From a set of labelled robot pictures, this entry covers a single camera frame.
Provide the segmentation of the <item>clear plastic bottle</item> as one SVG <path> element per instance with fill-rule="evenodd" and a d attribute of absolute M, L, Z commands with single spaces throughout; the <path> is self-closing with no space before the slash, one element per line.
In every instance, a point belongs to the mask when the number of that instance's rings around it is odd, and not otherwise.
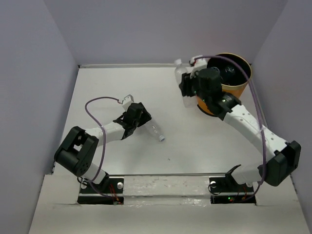
<path fill-rule="evenodd" d="M 146 130 L 148 133 L 157 139 L 159 142 L 163 142 L 165 140 L 165 136 L 161 130 L 161 128 L 155 123 L 146 123 Z"/>
<path fill-rule="evenodd" d="M 181 91 L 183 104 L 186 108 L 192 108 L 193 106 L 196 105 L 196 98 L 187 96 L 186 80 L 189 78 L 189 73 L 186 67 L 183 66 L 181 59 L 175 60 L 174 64 L 175 64 L 175 79 Z"/>

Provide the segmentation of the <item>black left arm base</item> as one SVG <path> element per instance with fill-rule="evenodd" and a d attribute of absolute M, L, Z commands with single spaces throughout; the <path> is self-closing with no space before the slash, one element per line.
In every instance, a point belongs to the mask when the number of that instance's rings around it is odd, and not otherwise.
<path fill-rule="evenodd" d="M 104 196 L 93 190 L 87 180 L 79 177 L 80 183 L 78 204 L 81 205 L 123 205 L 124 204 L 124 178 L 111 177 L 108 185 L 101 191 Z"/>

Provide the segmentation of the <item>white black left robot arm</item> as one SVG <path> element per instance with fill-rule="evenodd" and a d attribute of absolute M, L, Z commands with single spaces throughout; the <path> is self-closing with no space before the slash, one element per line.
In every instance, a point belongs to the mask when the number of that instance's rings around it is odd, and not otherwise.
<path fill-rule="evenodd" d="M 144 105 L 131 103 L 117 119 L 98 128 L 84 130 L 73 127 L 57 149 L 54 160 L 76 177 L 86 179 L 98 193 L 104 192 L 109 185 L 109 174 L 93 163 L 98 146 L 105 149 L 106 143 L 124 140 L 136 128 L 152 119 Z"/>

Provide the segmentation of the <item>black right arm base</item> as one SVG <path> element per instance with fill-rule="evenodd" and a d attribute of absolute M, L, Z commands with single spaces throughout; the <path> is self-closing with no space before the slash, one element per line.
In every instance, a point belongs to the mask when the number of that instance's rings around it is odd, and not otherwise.
<path fill-rule="evenodd" d="M 254 204 L 254 187 L 249 184 L 238 184 L 232 177 L 235 169 L 241 165 L 236 165 L 223 176 L 213 176 L 209 178 L 208 191 L 211 194 L 212 204 Z"/>

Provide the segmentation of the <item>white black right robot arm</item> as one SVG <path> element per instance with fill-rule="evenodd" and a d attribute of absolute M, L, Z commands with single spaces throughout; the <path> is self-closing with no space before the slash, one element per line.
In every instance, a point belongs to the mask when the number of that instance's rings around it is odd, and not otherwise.
<path fill-rule="evenodd" d="M 222 89 L 217 71 L 201 67 L 189 73 L 182 67 L 175 69 L 175 78 L 183 97 L 202 100 L 214 116 L 236 129 L 262 154 L 259 163 L 238 164 L 229 170 L 224 179 L 229 191 L 254 182 L 277 187 L 298 167 L 300 144 L 287 142 L 259 123 L 241 100 Z"/>

